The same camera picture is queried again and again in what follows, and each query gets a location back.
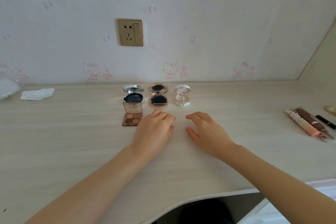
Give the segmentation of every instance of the wood grain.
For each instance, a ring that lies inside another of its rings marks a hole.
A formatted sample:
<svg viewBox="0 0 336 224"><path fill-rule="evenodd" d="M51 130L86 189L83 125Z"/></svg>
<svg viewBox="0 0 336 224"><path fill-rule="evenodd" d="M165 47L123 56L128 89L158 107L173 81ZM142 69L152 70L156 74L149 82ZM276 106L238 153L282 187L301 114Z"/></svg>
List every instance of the wood grain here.
<svg viewBox="0 0 336 224"><path fill-rule="evenodd" d="M128 145L136 127L122 127L125 84L32 85L55 88L52 97L0 102L0 223L22 223ZM144 83L145 89L150 83ZM198 149L185 115L210 114L235 142L303 181L336 176L336 144L309 137L283 110L303 107L336 123L325 98L297 81L189 82L190 106L173 103L176 116L162 153L119 194L100 223L150 223L186 201L249 193L252 185ZM145 91L143 114L152 112Z"/></svg>

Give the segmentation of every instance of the compact lid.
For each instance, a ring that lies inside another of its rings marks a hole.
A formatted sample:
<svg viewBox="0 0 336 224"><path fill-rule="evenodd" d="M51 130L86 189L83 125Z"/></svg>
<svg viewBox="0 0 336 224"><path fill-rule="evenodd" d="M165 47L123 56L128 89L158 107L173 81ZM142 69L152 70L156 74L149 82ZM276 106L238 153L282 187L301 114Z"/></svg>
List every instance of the compact lid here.
<svg viewBox="0 0 336 224"><path fill-rule="evenodd" d="M123 90L126 93L140 93L143 91L144 88L141 85L126 85Z"/></svg>
<svg viewBox="0 0 336 224"><path fill-rule="evenodd" d="M184 94L190 92L190 87L188 85L178 85L175 87L174 92L176 94Z"/></svg>
<svg viewBox="0 0 336 224"><path fill-rule="evenodd" d="M148 87L148 92L152 95L163 95L168 92L168 86L164 83L157 82Z"/></svg>

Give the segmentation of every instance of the electrical socket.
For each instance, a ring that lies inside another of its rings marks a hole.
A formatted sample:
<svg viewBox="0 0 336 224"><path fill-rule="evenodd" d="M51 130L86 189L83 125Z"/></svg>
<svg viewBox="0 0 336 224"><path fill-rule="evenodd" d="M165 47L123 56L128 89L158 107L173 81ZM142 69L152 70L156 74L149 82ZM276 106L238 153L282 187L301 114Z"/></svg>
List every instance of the electrical socket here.
<svg viewBox="0 0 336 224"><path fill-rule="evenodd" d="M143 46L142 20L118 19L120 44L122 46Z"/></svg>

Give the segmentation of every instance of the hello kitty wallpaper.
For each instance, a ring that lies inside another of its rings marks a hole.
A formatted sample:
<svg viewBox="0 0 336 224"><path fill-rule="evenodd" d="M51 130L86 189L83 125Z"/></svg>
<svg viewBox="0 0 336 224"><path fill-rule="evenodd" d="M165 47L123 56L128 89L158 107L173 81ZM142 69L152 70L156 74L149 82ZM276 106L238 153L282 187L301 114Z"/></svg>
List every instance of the hello kitty wallpaper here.
<svg viewBox="0 0 336 224"><path fill-rule="evenodd" d="M335 0L0 0L0 75L26 83L297 79ZM143 47L117 18L142 19Z"/></svg>

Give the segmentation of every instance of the desk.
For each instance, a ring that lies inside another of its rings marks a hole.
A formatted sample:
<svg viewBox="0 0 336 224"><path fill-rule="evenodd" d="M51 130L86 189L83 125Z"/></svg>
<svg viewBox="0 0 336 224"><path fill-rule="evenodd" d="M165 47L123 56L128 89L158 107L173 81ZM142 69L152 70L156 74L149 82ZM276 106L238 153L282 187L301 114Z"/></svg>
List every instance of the desk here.
<svg viewBox="0 0 336 224"><path fill-rule="evenodd" d="M185 131L195 111L210 114L232 139L302 181L336 176L336 143L309 137L283 110L302 106L333 123L323 96L298 81L188 82L188 107L176 116L164 150L118 195L100 223L150 223L185 202L256 192L240 174L196 147ZM122 127L126 84L31 85L55 88L41 101L0 102L0 223L22 223L127 146L136 127ZM145 89L150 83L144 83ZM150 94L145 90L143 113Z"/></svg>

